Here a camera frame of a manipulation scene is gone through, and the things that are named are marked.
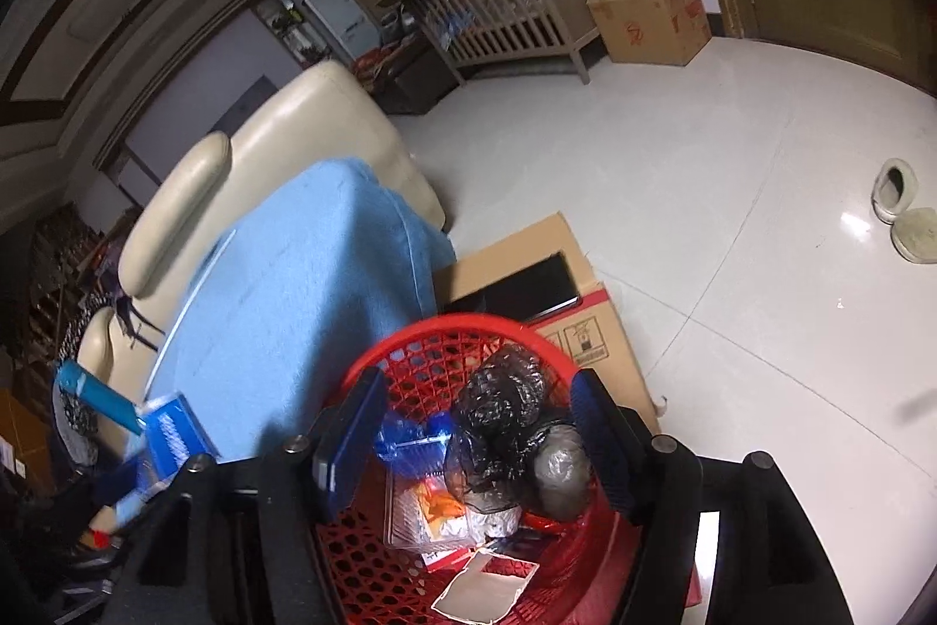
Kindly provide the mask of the flat cardboard on floor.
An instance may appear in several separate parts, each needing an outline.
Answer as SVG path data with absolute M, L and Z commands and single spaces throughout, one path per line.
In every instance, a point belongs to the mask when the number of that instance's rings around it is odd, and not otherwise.
M 618 405 L 657 435 L 658 410 L 607 285 L 554 213 L 433 274 L 442 312 L 479 312 L 531 327 L 591 368 Z

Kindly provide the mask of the red plastic laundry basket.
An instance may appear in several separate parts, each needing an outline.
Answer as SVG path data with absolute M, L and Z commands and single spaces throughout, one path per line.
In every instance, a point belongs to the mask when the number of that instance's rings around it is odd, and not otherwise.
M 575 373 L 548 334 L 483 314 L 413 323 L 354 363 L 388 414 L 350 508 L 319 530 L 344 623 L 610 623 L 640 531 L 573 431 Z M 443 600 L 475 598 L 465 616 Z

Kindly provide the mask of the white air conditioner unit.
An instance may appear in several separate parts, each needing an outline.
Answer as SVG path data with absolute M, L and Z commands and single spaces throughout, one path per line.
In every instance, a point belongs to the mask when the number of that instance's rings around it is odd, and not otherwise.
M 303 0 L 303 6 L 348 67 L 381 46 L 378 27 L 355 0 Z

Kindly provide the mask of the blue table cloth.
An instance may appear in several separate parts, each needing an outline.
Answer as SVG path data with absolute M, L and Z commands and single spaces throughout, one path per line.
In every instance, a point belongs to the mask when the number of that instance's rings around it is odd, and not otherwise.
M 456 254 L 359 159 L 313 165 L 232 227 L 151 397 L 184 395 L 241 460 L 308 430 L 366 350 L 435 316 L 433 274 Z

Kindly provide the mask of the black plastic bag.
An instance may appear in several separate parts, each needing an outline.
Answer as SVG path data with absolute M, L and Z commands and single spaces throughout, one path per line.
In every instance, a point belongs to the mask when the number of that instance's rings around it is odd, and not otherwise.
M 569 384 L 507 344 L 468 377 L 451 406 L 444 480 L 482 514 L 507 509 L 573 522 L 591 501 L 593 468 L 573 425 Z

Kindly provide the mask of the brown cardboard box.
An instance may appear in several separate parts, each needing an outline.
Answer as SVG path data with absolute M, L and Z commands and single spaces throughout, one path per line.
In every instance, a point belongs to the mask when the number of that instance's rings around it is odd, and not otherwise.
M 710 43 L 702 0 L 587 0 L 615 63 L 684 67 Z

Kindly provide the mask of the silver foil card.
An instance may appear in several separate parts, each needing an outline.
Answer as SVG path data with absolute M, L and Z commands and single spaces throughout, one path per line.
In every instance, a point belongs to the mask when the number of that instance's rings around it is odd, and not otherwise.
M 538 569 L 537 562 L 483 549 L 444 587 L 430 611 L 467 625 L 499 623 L 526 592 Z

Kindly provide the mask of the white slipper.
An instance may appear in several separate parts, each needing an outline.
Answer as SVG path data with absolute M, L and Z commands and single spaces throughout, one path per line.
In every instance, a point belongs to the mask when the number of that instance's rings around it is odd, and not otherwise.
M 888 159 L 875 177 L 870 204 L 883 224 L 891 225 L 905 209 L 910 208 L 918 192 L 917 173 L 905 160 Z
M 894 219 L 891 225 L 892 246 L 907 262 L 917 265 L 937 263 L 937 211 L 912 208 Z

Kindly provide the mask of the cream leather sofa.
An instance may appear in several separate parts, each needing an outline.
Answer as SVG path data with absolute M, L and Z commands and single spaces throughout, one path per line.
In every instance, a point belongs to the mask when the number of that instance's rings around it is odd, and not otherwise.
M 442 230 L 443 204 L 400 133 L 346 68 L 319 63 L 279 89 L 235 135 L 210 133 L 179 160 L 119 257 L 129 319 L 99 309 L 78 363 L 140 401 L 183 293 L 219 236 L 308 166 L 344 157 L 364 160 L 383 186 Z

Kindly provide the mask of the white thin rod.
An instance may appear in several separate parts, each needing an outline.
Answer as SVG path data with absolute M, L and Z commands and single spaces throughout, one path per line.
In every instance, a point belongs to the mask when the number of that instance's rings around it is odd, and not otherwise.
M 168 356 L 168 350 L 172 347 L 176 335 L 179 333 L 179 330 L 181 330 L 181 327 L 183 327 L 184 319 L 187 314 L 189 314 L 192 305 L 196 302 L 201 287 L 207 282 L 207 279 L 211 276 L 211 273 L 213 273 L 213 269 L 216 268 L 216 263 L 218 263 L 219 258 L 223 257 L 224 252 L 229 249 L 230 243 L 234 241 L 235 236 L 237 236 L 237 229 L 235 227 L 226 231 L 224 235 L 211 246 L 208 254 L 205 255 L 205 258 L 201 260 L 200 265 L 197 267 L 196 274 L 192 276 L 189 285 L 184 291 L 183 301 L 181 301 L 178 312 L 176 312 L 172 327 L 170 327 L 165 338 L 163 338 L 162 346 L 157 350 L 156 360 L 152 363 L 148 379 L 146 379 L 145 387 L 143 387 L 143 399 L 151 397 L 151 390 L 156 382 L 156 377 L 159 376 L 160 368 L 162 368 L 163 362 Z

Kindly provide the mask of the orange red wrapper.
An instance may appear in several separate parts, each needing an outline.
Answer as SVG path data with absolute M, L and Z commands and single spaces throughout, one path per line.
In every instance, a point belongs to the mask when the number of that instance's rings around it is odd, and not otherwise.
M 421 522 L 432 541 L 467 538 L 467 511 L 444 487 L 421 482 L 413 487 Z

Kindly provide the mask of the blue plastic bag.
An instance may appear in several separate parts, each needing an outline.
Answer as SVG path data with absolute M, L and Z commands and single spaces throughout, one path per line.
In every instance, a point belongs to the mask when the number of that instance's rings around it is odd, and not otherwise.
M 444 470 L 453 433 L 454 421 L 449 412 L 437 412 L 426 422 L 417 422 L 389 411 L 381 422 L 373 449 L 397 476 L 422 479 Z

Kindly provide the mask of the dark polka dot clothing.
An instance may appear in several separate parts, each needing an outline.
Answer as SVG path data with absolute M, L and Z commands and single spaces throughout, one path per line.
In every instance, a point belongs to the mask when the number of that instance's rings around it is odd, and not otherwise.
M 69 459 L 80 468 L 92 468 L 98 462 L 97 414 L 58 385 L 52 387 L 54 428 Z

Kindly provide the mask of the blue water bottle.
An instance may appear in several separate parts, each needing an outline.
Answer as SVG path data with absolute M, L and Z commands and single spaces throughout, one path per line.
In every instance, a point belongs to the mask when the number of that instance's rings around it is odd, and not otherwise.
M 78 361 L 65 360 L 60 363 L 56 384 L 65 394 L 122 426 L 132 435 L 145 433 L 140 412 L 134 403 L 81 367 Z

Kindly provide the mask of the blue toothpaste box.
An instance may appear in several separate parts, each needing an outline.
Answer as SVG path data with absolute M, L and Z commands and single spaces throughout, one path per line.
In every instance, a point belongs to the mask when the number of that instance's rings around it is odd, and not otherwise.
M 157 398 L 141 410 L 143 449 L 136 470 L 136 486 L 152 495 L 165 489 L 192 457 L 206 453 L 216 459 L 218 449 L 208 438 L 184 395 Z

